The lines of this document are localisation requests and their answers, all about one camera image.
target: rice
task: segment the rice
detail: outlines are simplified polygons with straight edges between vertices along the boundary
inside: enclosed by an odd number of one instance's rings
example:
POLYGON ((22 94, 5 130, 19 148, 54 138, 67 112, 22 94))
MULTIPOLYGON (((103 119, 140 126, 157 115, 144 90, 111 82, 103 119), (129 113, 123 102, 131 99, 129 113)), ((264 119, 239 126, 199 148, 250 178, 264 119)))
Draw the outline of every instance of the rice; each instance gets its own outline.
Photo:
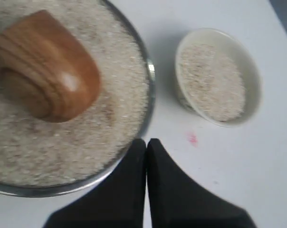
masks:
POLYGON ((66 184, 98 173, 136 136, 148 102, 139 47, 98 0, 0 0, 0 31, 41 9, 92 55, 103 91, 76 119, 46 123, 4 97, 0 86, 0 182, 19 186, 66 184))
POLYGON ((181 55, 182 84, 188 97, 209 117, 226 122, 240 117, 245 87, 236 64, 215 47, 192 43, 181 55))

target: red stain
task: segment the red stain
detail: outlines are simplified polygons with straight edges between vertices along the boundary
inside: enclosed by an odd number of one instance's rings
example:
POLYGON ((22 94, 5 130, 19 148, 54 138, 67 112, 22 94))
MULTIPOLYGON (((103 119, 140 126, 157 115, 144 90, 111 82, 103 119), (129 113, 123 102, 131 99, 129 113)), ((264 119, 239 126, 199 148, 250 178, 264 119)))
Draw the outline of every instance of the red stain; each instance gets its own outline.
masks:
POLYGON ((188 141, 191 143, 192 146, 197 147, 198 140, 194 133, 188 133, 188 141))

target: metal bowl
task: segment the metal bowl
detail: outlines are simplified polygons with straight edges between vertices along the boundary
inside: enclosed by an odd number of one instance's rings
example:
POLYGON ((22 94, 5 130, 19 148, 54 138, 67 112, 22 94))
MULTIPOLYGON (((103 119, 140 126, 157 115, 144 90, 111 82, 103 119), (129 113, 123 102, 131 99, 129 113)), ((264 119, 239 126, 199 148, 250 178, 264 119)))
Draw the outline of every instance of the metal bowl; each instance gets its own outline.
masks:
MULTIPOLYGON (((137 44, 140 47, 143 60, 146 61, 146 70, 147 70, 147 76, 149 79, 149 90, 148 90, 148 107, 145 113, 145 117, 143 120, 143 123, 140 127, 139 132, 136 135, 136 138, 141 138, 145 135, 146 130, 149 126, 152 114, 153 114, 153 108, 154 108, 154 102, 155 102, 155 71, 154 71, 154 65, 152 61, 149 58, 149 55, 147 53, 147 50, 144 46, 144 43, 136 30, 134 29, 133 25, 129 22, 129 20, 120 12, 112 3, 110 3, 108 0, 102 0, 102 2, 114 13, 114 15, 121 20, 121 22, 125 25, 125 27, 128 29, 130 34, 136 39, 137 44)), ((116 168, 116 166, 119 164, 119 162, 124 158, 128 148, 130 145, 127 145, 125 148, 123 148, 117 156, 110 161, 98 174, 89 176, 88 178, 84 180, 78 180, 73 183, 69 184, 63 184, 63 185, 54 185, 54 186, 48 186, 48 187, 21 187, 21 186, 13 186, 8 184, 0 183, 0 194, 4 195, 11 195, 11 196, 18 196, 18 197, 51 197, 51 196, 59 196, 64 195, 68 193, 72 193, 75 191, 79 191, 82 189, 85 189, 87 187, 91 187, 93 185, 96 185, 103 181, 110 173, 116 168)))

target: wooden object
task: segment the wooden object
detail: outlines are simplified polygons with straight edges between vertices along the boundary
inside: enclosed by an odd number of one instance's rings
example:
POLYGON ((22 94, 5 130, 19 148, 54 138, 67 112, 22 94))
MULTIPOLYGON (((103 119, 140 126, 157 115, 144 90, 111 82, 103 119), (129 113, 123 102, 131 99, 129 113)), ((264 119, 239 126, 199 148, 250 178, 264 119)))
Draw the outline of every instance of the wooden object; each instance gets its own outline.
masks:
POLYGON ((49 122, 81 114, 101 87, 91 56, 46 10, 0 33, 0 79, 34 117, 49 122))

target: white surface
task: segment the white surface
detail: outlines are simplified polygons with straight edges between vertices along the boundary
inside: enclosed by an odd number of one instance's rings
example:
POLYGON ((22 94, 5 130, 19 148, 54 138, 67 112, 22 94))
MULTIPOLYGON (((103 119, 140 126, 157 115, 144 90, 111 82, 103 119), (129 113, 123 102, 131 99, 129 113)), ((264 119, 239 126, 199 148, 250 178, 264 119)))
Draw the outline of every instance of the white surface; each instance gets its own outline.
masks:
POLYGON ((261 100, 261 79, 257 66, 244 46, 237 39, 223 31, 214 28, 198 28, 188 33, 177 47, 175 72, 177 78, 177 97, 181 104, 184 105, 186 109, 191 108, 191 111, 196 111, 197 114, 212 123, 226 127, 239 126, 252 118, 258 110, 261 100), (246 88, 246 105, 240 117, 227 122, 217 121, 200 110, 194 100, 191 99, 191 96, 184 86, 182 67, 180 64, 182 62, 182 52, 191 47, 193 43, 213 46, 216 51, 215 56, 217 56, 218 53, 223 53, 233 59, 241 73, 246 88))
MULTIPOLYGON (((287 36, 268 1, 113 3, 138 29, 156 64, 158 97, 146 139, 160 138, 184 171, 207 189, 248 210, 259 228, 287 228, 287 36), (242 127, 215 126, 185 111, 174 97, 175 49, 189 30, 199 27, 233 35, 259 67, 262 106, 242 127), (187 141, 190 132, 197 135, 197 147, 187 141)), ((40 228, 51 211, 84 193, 50 199, 0 196, 0 228, 40 228)), ((144 218, 144 227, 150 228, 148 207, 144 218)))

